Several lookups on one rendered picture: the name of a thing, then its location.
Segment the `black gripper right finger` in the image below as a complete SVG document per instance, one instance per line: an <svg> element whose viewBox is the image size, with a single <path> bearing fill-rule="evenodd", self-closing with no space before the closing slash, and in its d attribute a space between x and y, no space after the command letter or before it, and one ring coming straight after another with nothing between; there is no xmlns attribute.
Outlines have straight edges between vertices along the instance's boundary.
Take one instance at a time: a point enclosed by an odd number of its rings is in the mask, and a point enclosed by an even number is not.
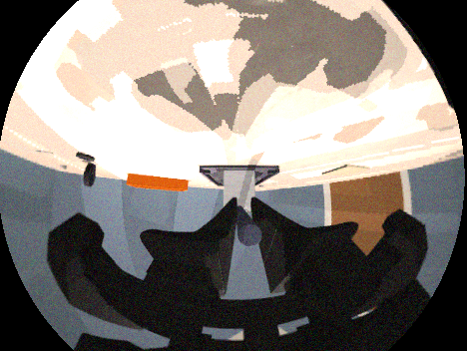
<svg viewBox="0 0 467 351"><path fill-rule="evenodd" d="M359 226L355 222L333 226L303 227L253 196L250 216L262 232L260 252L270 293L285 291L285 284L315 249L351 239Z"/></svg>

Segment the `grey metal shaft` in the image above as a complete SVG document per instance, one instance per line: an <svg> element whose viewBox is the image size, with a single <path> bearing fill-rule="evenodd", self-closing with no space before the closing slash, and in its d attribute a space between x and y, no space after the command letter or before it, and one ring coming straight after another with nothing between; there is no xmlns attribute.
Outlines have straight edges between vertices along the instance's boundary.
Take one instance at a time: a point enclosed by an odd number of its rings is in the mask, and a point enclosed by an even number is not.
<svg viewBox="0 0 467 351"><path fill-rule="evenodd" d="M237 207L237 235L242 245L253 247L261 240L262 232L258 224L249 218L248 212L241 206Z"/></svg>

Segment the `black disc with centre hole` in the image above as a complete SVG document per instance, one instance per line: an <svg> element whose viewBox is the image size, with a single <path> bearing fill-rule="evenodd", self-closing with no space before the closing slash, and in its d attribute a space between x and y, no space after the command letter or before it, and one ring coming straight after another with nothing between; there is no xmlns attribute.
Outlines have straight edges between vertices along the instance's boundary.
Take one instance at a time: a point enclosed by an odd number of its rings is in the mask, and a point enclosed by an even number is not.
<svg viewBox="0 0 467 351"><path fill-rule="evenodd" d="M96 164L87 164L84 168L84 184L86 186L92 186L93 182L96 182L94 176L97 175Z"/></svg>

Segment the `black rubber washer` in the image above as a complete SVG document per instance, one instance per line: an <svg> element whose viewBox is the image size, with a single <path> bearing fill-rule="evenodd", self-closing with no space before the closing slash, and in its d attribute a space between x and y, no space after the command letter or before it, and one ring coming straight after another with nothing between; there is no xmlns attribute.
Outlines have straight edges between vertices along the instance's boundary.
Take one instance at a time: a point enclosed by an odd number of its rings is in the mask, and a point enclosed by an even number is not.
<svg viewBox="0 0 467 351"><path fill-rule="evenodd" d="M96 160L92 155L85 155L85 153L77 153L76 159L83 159L82 161L92 161L92 163Z"/></svg>

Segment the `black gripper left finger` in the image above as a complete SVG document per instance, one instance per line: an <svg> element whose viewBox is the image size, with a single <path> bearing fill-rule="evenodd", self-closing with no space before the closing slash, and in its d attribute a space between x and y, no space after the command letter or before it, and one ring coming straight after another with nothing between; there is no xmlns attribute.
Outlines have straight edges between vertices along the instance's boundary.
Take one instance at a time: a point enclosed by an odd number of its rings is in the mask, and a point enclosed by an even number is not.
<svg viewBox="0 0 467 351"><path fill-rule="evenodd" d="M226 296L236 221L237 198L233 196L201 230L174 232L152 228L142 231L140 238L152 257L209 267L219 296Z"/></svg>

